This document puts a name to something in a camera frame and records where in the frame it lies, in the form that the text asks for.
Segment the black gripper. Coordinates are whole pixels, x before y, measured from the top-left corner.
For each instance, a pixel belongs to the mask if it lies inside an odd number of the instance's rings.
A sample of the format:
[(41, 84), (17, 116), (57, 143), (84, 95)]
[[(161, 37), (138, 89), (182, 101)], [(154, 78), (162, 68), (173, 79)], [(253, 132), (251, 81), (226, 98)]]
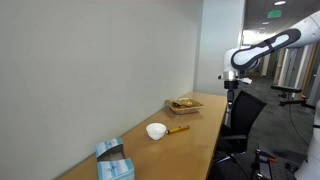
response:
[(227, 101), (233, 102), (234, 90), (238, 88), (239, 83), (237, 81), (225, 81), (224, 88), (227, 90)]

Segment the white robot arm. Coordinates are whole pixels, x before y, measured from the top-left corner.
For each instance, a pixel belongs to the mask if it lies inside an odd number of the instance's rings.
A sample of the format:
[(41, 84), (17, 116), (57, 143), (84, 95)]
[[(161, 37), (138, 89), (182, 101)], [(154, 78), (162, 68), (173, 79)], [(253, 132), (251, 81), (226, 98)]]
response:
[[(249, 78), (240, 78), (239, 72), (259, 64), (259, 59), (282, 48), (296, 48), (320, 40), (320, 11), (317, 11), (288, 29), (248, 48), (232, 48), (224, 54), (224, 70), (220, 79), (227, 90), (227, 101), (233, 103), (234, 90), (239, 81), (247, 84)], [(306, 159), (294, 176), (297, 180), (320, 180), (320, 101), (314, 106), (313, 135)]]

